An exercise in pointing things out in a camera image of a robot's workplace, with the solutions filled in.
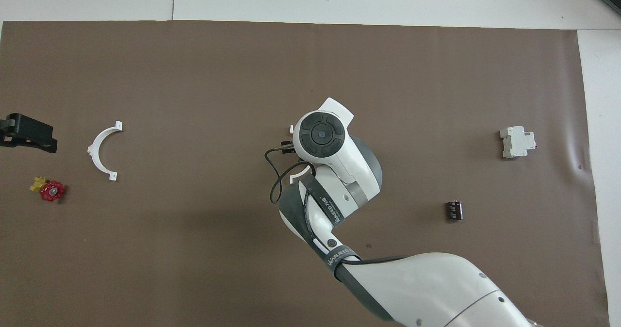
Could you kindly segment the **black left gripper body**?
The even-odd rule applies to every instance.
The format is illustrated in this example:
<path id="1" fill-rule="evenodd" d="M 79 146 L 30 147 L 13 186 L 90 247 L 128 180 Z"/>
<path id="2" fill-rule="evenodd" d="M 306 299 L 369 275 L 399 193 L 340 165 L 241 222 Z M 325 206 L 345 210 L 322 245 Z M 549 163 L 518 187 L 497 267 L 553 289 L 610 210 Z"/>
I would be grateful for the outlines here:
<path id="1" fill-rule="evenodd" d="M 15 119 L 7 118 L 0 120 L 0 145 L 2 147 L 17 147 L 22 143 L 22 139 L 14 135 L 15 127 Z"/>

